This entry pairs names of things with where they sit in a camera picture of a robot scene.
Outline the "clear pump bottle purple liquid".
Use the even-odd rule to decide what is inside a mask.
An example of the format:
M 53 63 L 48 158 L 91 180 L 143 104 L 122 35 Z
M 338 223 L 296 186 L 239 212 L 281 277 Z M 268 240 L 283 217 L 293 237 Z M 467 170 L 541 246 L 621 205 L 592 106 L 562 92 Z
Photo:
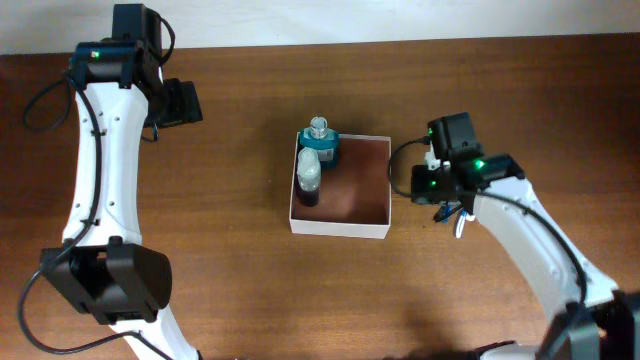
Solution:
M 304 147 L 298 153 L 296 183 L 300 202 L 307 207 L 316 206 L 319 202 L 321 164 L 315 149 Z

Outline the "blue mouthwash bottle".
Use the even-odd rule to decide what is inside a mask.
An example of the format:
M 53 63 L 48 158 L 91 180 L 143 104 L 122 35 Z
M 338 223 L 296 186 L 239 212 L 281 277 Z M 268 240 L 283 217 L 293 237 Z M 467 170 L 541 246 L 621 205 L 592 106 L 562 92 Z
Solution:
M 302 147 L 314 149 L 323 169 L 334 168 L 338 161 L 340 134 L 328 126 L 321 116 L 311 119 L 310 125 L 301 131 L 299 143 Z

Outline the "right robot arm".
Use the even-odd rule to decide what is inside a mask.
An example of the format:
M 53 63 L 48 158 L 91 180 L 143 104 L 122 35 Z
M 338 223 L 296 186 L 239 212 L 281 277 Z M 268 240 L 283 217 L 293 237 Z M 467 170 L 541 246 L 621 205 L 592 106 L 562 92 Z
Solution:
M 467 113 L 429 122 L 425 162 L 412 171 L 410 197 L 454 205 L 457 226 L 475 220 L 500 243 L 549 320 L 542 342 L 473 350 L 472 359 L 636 359 L 639 295 L 626 293 L 593 265 L 542 206 L 508 154 L 487 156 Z

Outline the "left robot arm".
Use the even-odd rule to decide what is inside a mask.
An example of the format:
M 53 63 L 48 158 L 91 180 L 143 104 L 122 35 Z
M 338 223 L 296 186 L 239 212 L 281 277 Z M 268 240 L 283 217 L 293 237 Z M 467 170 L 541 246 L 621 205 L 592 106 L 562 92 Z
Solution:
M 65 74 L 75 91 L 79 150 L 62 245 L 41 253 L 39 274 L 79 313 L 109 326 L 140 359 L 198 359 L 170 309 L 168 257 L 146 248 L 137 213 L 145 128 L 203 115 L 190 81 L 163 79 L 170 28 L 143 4 L 117 4 L 112 34 L 77 45 Z

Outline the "blue disposable razor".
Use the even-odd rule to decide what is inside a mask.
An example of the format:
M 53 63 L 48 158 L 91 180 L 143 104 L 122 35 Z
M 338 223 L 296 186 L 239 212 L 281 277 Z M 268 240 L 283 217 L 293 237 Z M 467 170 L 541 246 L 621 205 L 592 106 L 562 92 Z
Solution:
M 449 219 L 463 209 L 461 204 L 452 206 L 449 203 L 442 205 L 433 216 L 436 223 L 447 223 Z

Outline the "blue white toothbrush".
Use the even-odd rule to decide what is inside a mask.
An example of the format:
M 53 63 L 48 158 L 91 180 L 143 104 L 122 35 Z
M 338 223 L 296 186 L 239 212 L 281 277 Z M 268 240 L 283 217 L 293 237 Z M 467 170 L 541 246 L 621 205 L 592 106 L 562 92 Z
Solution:
M 467 223 L 473 222 L 476 216 L 473 214 L 469 214 L 465 210 L 461 210 L 455 220 L 455 225 L 453 229 L 453 235 L 456 239 L 461 239 L 464 233 L 464 228 Z

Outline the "white cardboard box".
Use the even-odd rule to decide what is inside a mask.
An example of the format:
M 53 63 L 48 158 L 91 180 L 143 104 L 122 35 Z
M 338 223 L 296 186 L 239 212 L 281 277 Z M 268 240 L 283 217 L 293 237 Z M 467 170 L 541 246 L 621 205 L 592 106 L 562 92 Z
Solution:
M 383 239 L 392 219 L 392 190 L 387 178 L 391 139 L 340 136 L 337 165 L 321 174 L 319 202 L 302 204 L 291 180 L 288 219 L 301 235 Z

